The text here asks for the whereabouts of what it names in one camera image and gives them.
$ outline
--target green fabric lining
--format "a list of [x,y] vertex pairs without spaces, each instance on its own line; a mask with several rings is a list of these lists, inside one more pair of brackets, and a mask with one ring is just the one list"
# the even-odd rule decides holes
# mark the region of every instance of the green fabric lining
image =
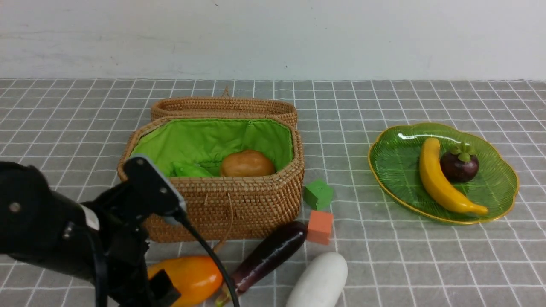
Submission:
[[143,136],[132,155],[148,156],[167,177],[207,177],[246,149],[262,152],[277,171],[294,158],[290,129],[271,119],[172,120]]

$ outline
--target green glass plate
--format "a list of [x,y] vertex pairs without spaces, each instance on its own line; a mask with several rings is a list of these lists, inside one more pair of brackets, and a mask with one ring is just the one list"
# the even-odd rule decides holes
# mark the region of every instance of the green glass plate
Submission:
[[[486,216],[458,214],[436,203],[425,191],[419,177],[419,154],[426,138],[440,141],[440,155],[454,143],[465,142],[476,149],[479,171],[476,177],[455,188],[476,203],[489,208]],[[515,203],[519,180],[515,171],[487,141],[440,123],[419,123],[386,129],[368,152],[368,163],[377,182],[388,195],[409,209],[431,219],[470,225],[499,219]]]

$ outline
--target white wall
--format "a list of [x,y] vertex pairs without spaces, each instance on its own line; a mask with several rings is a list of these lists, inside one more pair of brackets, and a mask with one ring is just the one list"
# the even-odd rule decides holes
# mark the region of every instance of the white wall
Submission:
[[0,0],[0,78],[546,79],[544,0]]

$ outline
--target wicker basket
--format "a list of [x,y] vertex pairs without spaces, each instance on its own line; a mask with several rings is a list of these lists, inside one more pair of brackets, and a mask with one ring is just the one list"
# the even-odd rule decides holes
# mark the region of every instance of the wicker basket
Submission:
[[224,92],[222,97],[183,97],[157,101],[151,107],[151,119],[156,120],[170,115],[217,115],[231,116],[256,114],[275,115],[291,127],[296,127],[298,114],[296,108],[286,102],[256,99],[231,98]]
[[[118,165],[117,172],[122,181],[127,179],[122,165],[133,152],[140,138],[174,119],[224,118],[263,119],[269,118],[288,127],[292,134],[293,160],[271,176],[263,177],[172,177],[173,186],[184,197],[189,219],[205,240],[220,240],[228,232],[231,217],[233,227],[228,239],[265,238],[279,225],[297,218],[301,208],[301,193],[304,177],[304,153],[299,132],[285,120],[275,115],[257,114],[188,114],[166,116],[150,122],[135,131]],[[182,226],[172,226],[162,218],[152,215],[145,222],[150,239],[159,243],[194,241]]]

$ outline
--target eggplant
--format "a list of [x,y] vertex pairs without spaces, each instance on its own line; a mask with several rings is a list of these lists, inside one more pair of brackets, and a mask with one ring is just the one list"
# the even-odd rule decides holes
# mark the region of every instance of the eggplant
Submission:
[[[245,293],[252,285],[292,257],[304,244],[306,237],[307,227],[299,221],[292,221],[275,229],[231,273],[237,295]],[[230,301],[231,296],[224,283],[222,293],[215,304],[222,307]]]
[[444,176],[453,183],[465,183],[478,174],[479,162],[476,150],[465,143],[453,145],[440,158]]

